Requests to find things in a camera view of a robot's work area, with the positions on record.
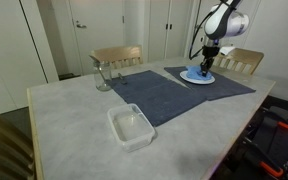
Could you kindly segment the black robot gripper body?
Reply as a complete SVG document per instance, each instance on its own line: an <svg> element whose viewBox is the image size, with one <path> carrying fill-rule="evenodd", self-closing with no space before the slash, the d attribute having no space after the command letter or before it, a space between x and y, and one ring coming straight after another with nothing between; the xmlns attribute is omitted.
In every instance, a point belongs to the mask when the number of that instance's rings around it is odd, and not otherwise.
<svg viewBox="0 0 288 180"><path fill-rule="evenodd" d="M204 46L202 55L204 56L204 60L201 63L201 66L206 66L207 64L213 64L214 62L214 57L218 55L220 48L215 46L215 47L209 47L209 46Z"/></svg>

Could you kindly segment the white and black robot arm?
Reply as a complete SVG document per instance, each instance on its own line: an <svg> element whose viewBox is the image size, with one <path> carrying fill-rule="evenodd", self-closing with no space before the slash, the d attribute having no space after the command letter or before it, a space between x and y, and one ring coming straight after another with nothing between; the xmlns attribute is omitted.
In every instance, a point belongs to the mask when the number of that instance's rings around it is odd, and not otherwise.
<svg viewBox="0 0 288 180"><path fill-rule="evenodd" d="M204 32L207 41L203 45L204 59L200 64L203 76L207 75L214 57L220 51L219 41L225 37L241 35L247 30L250 22L248 15L237 11L241 2L242 0L220 0L206 18Z"/></svg>

